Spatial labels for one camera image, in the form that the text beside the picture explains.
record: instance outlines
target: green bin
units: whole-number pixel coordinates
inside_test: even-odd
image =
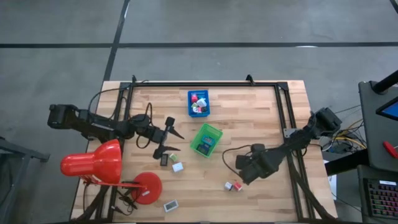
[[[202,139],[202,137],[204,135],[209,136],[209,137],[211,137],[212,139],[215,140],[214,144],[209,148],[209,152],[208,152],[207,155],[197,150],[198,145],[203,143],[201,139]],[[216,129],[216,128],[212,127],[211,125],[205,123],[200,128],[199,133],[193,139],[193,141],[191,143],[191,148],[195,152],[203,155],[204,157],[209,158],[211,156],[211,154],[213,153],[214,148],[217,146],[218,141],[221,139],[222,135],[223,135],[222,131],[220,131],[219,129]]]

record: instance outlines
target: keyboard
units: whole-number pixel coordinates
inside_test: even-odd
[[[396,182],[364,179],[369,214],[398,219],[398,186]]]

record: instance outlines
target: wooden table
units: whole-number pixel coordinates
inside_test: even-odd
[[[104,82],[103,90],[119,88],[120,82]],[[298,128],[307,124],[310,105],[303,81],[288,81],[294,115]],[[211,114],[207,118],[191,118],[187,114],[187,91],[208,89]],[[118,93],[103,93],[99,99],[97,113],[111,116]],[[115,213],[115,222],[274,222],[295,221],[296,214],[292,187],[286,159],[279,171],[266,179],[257,179],[250,185],[243,185],[240,192],[226,191],[225,182],[240,180],[223,164],[221,153],[229,148],[246,144],[263,143],[266,147],[282,144],[279,115],[275,92],[271,87],[145,87],[134,88],[131,114],[145,113],[148,102],[153,105],[153,124],[164,128],[166,117],[175,118],[175,129],[185,137],[179,139],[171,134],[165,145],[181,149],[177,153],[184,170],[173,173],[172,161],[161,167],[152,158],[157,144],[151,143],[146,149],[136,147],[136,137],[126,141],[123,154],[122,180],[132,180],[144,171],[156,173],[163,184],[158,201],[151,205],[137,205],[132,215]],[[190,142],[201,128],[208,123],[224,133],[210,158],[205,158],[192,149]],[[100,143],[90,142],[88,152],[94,151]],[[249,148],[227,152],[225,159],[234,167],[237,154],[248,152]],[[329,188],[321,152],[317,146],[309,146],[304,157],[310,188],[320,203],[336,216],[335,205]],[[82,214],[83,184],[80,181],[72,218]],[[86,206],[94,199],[98,186],[89,186]],[[105,206],[109,203],[108,191]],[[163,204],[177,199],[178,209],[165,213]],[[302,207],[305,201],[301,192]],[[116,205],[126,211],[120,200]]]

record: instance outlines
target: red lamp base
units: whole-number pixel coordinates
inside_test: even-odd
[[[138,189],[131,192],[131,197],[141,205],[149,205],[156,202],[162,193],[162,181],[153,172],[143,172],[135,179],[135,182],[147,186],[146,189]]]

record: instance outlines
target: gray floor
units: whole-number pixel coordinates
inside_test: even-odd
[[[110,43],[122,4],[3,0],[0,43]],[[388,0],[132,0],[121,42],[398,41],[397,20]],[[63,176],[59,163],[67,154],[84,152],[86,141],[75,131],[50,129],[48,108],[87,107],[101,87],[109,51],[0,49],[0,136],[51,153],[46,164],[31,162],[13,223],[68,220],[78,179]],[[395,71],[397,57],[398,47],[119,49],[111,80],[132,74],[140,80],[242,80],[247,74],[299,79],[305,80],[313,110],[338,111],[358,105],[358,82]],[[361,115],[340,117],[348,125]],[[338,195],[358,206],[355,173],[344,175]],[[358,211],[347,215],[345,205],[336,205],[340,217],[358,221]]]

